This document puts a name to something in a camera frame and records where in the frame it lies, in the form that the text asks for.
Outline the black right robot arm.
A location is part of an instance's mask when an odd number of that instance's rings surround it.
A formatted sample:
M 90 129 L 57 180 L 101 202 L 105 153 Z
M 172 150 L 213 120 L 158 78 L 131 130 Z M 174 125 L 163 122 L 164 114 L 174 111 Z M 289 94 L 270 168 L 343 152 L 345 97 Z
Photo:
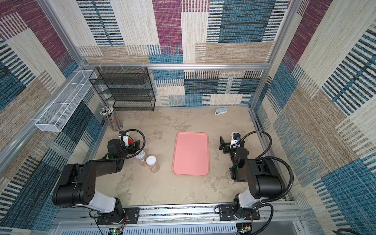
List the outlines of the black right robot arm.
M 272 159 L 266 157 L 249 159 L 249 151 L 239 133 L 234 133 L 230 142 L 219 139 L 219 150 L 228 154 L 232 162 L 229 168 L 231 179 L 247 183 L 248 188 L 235 196 L 233 210 L 252 209 L 267 199 L 279 196 L 286 186 Z

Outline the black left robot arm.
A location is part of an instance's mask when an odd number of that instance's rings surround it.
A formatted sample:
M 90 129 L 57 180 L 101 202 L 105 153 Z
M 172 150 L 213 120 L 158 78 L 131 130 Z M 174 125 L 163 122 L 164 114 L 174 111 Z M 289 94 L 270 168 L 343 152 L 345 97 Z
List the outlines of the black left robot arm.
M 52 196 L 53 204 L 88 207 L 95 198 L 96 179 L 120 172 L 124 161 L 140 151 L 140 143 L 131 140 L 126 144 L 120 139 L 112 139 L 107 143 L 108 153 L 102 159 L 65 165 Z

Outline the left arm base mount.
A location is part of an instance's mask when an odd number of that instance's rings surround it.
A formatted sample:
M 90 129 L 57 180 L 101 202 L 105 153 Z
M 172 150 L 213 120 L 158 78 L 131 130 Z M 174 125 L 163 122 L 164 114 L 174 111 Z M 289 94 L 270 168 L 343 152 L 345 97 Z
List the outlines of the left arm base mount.
M 140 208 L 123 208 L 120 212 L 101 213 L 97 218 L 98 225 L 137 224 Z

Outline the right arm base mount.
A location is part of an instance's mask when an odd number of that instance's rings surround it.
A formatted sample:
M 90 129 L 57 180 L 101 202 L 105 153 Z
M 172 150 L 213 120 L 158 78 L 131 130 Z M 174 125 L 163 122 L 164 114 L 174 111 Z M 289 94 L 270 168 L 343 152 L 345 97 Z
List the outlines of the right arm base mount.
M 233 220 L 259 220 L 260 215 L 256 209 L 244 209 L 230 204 L 219 204 L 214 208 L 221 221 Z

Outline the candy jar clear plastic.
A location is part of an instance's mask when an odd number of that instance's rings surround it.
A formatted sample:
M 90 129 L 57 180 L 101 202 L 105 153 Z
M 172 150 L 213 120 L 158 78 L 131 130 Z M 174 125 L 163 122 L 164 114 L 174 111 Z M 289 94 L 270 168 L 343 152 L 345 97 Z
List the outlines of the candy jar clear plastic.
M 151 172 L 156 173 L 159 171 L 160 167 L 155 156 L 148 156 L 146 163 L 150 167 Z

